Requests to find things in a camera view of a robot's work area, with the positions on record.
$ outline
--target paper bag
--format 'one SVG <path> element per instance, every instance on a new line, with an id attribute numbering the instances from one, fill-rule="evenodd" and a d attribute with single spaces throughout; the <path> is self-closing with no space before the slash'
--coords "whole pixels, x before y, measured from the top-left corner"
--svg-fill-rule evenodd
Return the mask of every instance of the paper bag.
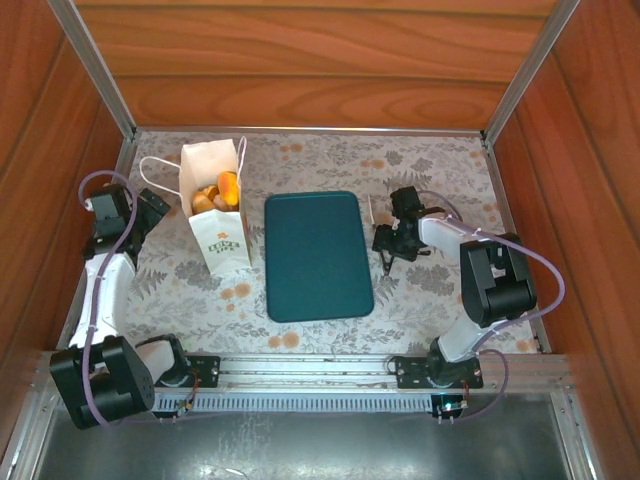
<path id="1" fill-rule="evenodd" d="M 211 274 L 251 267 L 245 236 L 246 217 L 242 205 L 240 181 L 246 148 L 247 139 L 242 137 L 238 143 L 239 155 L 236 153 L 233 140 L 229 139 L 184 145 L 180 153 L 180 165 L 157 157 L 145 157 L 140 160 L 140 175 L 147 183 L 180 197 L 182 211 L 189 220 L 191 231 L 198 241 Z M 178 192 L 158 185 L 145 176 L 142 167 L 148 160 L 158 161 L 178 169 Z M 211 210 L 193 215 L 191 210 L 193 195 L 209 185 L 217 185 L 218 175 L 222 172 L 234 172 L 237 175 L 240 211 Z"/>

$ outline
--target floral tablecloth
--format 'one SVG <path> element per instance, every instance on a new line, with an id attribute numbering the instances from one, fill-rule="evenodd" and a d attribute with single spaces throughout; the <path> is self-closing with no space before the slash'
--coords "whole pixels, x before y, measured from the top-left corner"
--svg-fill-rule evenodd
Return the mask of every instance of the floral tablecloth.
<path id="1" fill-rule="evenodd" d="M 250 225 L 253 268 L 210 276 L 179 199 L 154 189 L 172 205 L 148 236 L 140 254 L 127 312 L 127 333 L 138 341 L 177 334 L 186 350 L 224 353 L 422 353 L 464 310 L 460 269 L 436 251 L 414 263 L 396 260 L 389 277 L 369 253 L 375 296 L 363 318 L 278 324 L 266 314 L 264 201 L 276 193 L 348 190 L 356 194 L 368 245 L 374 221 L 391 223 L 389 194 L 399 187 L 436 190 L 460 210 L 465 222 L 502 232 L 487 165 L 477 138 L 247 134 L 242 174 L 243 202 Z M 144 132 L 131 179 L 145 155 L 180 161 L 184 143 L 240 134 Z M 149 178 L 177 187 L 175 169 L 151 166 Z M 425 205 L 441 205 L 423 198 Z M 488 345 L 509 353 L 535 351 L 528 325 L 514 326 Z"/>

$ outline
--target wooden enclosure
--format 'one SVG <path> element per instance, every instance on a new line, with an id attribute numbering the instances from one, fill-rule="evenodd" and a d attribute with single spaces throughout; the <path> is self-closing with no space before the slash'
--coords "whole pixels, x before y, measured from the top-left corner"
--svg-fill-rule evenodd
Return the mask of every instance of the wooden enclosure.
<path id="1" fill-rule="evenodd" d="M 607 478 L 640 472 L 639 81 L 637 3 L 583 0 L 495 145 L 518 232 L 567 280 L 545 326 Z"/>
<path id="2" fill-rule="evenodd" d="M 139 125 L 484 129 L 553 0 L 79 0 Z"/>
<path id="3" fill-rule="evenodd" d="M 122 135 L 46 0 L 2 2 L 0 45 L 4 452 L 36 360 L 55 348 L 80 279 L 92 219 L 76 189 L 86 174 L 115 166 Z"/>

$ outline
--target dark green tray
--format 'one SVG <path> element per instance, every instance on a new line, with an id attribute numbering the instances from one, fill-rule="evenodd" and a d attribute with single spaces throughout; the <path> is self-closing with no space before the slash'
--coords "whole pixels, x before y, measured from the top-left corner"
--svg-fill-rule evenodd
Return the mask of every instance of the dark green tray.
<path id="1" fill-rule="evenodd" d="M 272 320 L 363 317 L 373 310 L 367 247 L 353 193 L 269 197 L 265 248 Z"/>

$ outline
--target metal floor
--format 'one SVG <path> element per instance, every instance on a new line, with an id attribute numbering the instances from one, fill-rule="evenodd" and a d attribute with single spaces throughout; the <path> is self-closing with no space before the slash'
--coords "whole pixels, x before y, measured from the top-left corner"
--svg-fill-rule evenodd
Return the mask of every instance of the metal floor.
<path id="1" fill-rule="evenodd" d="M 454 426 L 387 413 L 254 413 L 79 431 L 59 410 L 36 478 L 562 479 L 562 452 L 547 395 L 509 395 Z"/>

